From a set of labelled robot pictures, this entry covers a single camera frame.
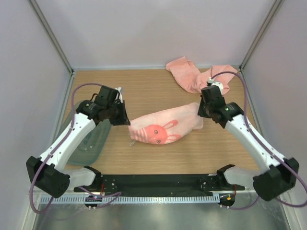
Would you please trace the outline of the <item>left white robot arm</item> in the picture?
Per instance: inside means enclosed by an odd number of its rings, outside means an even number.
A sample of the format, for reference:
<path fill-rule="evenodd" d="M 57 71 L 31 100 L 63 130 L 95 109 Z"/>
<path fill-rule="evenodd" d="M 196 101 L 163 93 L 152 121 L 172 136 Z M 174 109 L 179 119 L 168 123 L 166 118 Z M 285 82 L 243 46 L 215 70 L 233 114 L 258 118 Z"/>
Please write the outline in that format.
<path fill-rule="evenodd" d="M 120 87 L 101 86 L 93 101 L 84 100 L 77 109 L 72 109 L 70 124 L 54 143 L 38 158 L 31 156 L 27 160 L 31 186 L 53 198 L 79 186 L 98 191 L 102 185 L 99 171 L 89 166 L 72 171 L 64 168 L 81 141 L 104 120 L 113 126 L 130 125 Z"/>

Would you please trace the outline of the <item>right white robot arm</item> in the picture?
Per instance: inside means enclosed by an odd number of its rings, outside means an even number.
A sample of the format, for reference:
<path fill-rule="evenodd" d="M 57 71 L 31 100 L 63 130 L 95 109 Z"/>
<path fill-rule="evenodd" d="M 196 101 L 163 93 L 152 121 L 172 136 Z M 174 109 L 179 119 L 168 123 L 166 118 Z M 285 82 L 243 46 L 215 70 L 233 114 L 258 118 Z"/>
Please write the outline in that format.
<path fill-rule="evenodd" d="M 271 201 L 292 189 L 296 184 L 295 173 L 299 163 L 295 158 L 287 159 L 276 151 L 244 117 L 244 111 L 236 103 L 226 103 L 216 85 L 201 91 L 198 115 L 212 119 L 231 133 L 256 162 L 259 171 L 230 167 L 216 177 L 216 184 L 226 190 L 233 184 L 251 188 L 260 198 Z"/>

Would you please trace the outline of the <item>pink bunny towel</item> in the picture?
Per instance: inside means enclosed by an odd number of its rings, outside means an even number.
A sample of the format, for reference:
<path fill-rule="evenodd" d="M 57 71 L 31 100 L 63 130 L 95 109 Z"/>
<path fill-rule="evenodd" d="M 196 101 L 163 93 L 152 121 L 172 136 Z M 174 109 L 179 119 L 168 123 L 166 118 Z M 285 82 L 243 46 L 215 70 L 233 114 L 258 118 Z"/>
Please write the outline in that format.
<path fill-rule="evenodd" d="M 175 142 L 203 127 L 198 116 L 199 103 L 190 103 L 136 118 L 130 122 L 130 138 L 135 141 L 164 145 Z"/>

